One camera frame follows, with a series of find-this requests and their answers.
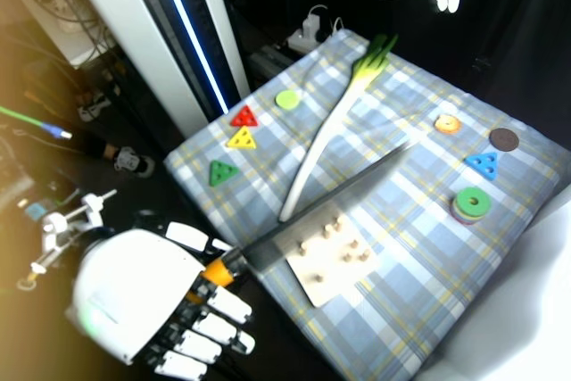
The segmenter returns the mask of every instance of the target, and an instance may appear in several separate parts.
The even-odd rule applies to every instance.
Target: table
[[[223,239],[243,246],[276,226],[302,157],[366,44],[349,30],[337,32],[169,155],[167,168]],[[570,175],[571,153],[536,130],[396,55],[389,59],[332,138],[298,204],[333,189],[407,135],[427,133],[408,163],[349,213],[378,255],[378,268],[319,309],[310,305],[286,262],[260,275],[315,347],[355,380],[409,379]],[[302,98],[292,111],[274,103],[285,89]],[[229,122],[244,104],[260,123],[250,128],[258,148],[228,149],[236,133]],[[461,120],[457,134],[434,129],[442,113]],[[519,135],[518,149],[493,149],[488,135],[498,127]],[[463,162],[487,152],[498,152],[494,181]],[[212,160],[241,172],[209,187]],[[491,211],[472,227],[448,212],[451,198],[467,186],[479,186],[492,199]]]

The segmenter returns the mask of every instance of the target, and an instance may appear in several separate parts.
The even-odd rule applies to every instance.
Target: white light strip
[[[188,36],[190,36],[190,41],[192,42],[196,53],[198,54],[198,58],[200,59],[200,63],[203,65],[204,70],[206,71],[206,76],[208,80],[211,82],[212,89],[214,90],[214,94],[218,99],[218,103],[222,108],[224,113],[228,113],[228,108],[226,106],[226,102],[224,98],[222,98],[222,94],[220,93],[220,88],[218,88],[218,84],[216,83],[216,79],[212,74],[211,66],[208,64],[206,57],[204,56],[203,48],[200,46],[198,42],[198,38],[196,37],[196,33],[194,33],[193,25],[188,18],[188,14],[186,13],[185,6],[182,5],[182,0],[173,0],[175,6],[177,7],[178,15],[180,15],[180,19],[182,20],[183,24],[185,25],[186,32]]]

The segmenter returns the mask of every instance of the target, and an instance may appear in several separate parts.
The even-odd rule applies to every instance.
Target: blue triangle
[[[498,175],[498,154],[496,152],[471,155],[464,162],[488,180],[494,180]]]

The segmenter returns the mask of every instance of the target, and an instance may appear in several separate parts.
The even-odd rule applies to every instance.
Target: tablecloth
[[[342,30],[189,138],[166,166],[231,244],[244,246],[277,224],[295,172],[312,138],[343,93],[352,62],[367,41]],[[347,379],[409,379],[474,299],[561,180],[571,153],[526,124],[398,57],[351,108],[319,159],[298,208],[388,153],[407,136],[426,134],[408,162],[351,213],[378,255],[378,267],[323,307],[313,308],[285,261],[260,275],[262,284],[301,331]],[[275,104],[285,89],[302,101]],[[247,104],[260,125],[257,149],[226,147],[229,122]],[[434,129],[443,113],[460,119],[455,135]],[[498,127],[520,139],[496,151]],[[498,153],[498,177],[483,178],[463,160]],[[209,186],[219,160],[240,173]],[[492,209],[472,227],[449,214],[451,198],[478,186]]]

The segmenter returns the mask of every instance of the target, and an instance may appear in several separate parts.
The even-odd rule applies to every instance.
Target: dark brown circle
[[[503,152],[510,152],[519,146],[517,134],[507,128],[497,128],[490,133],[493,147]]]

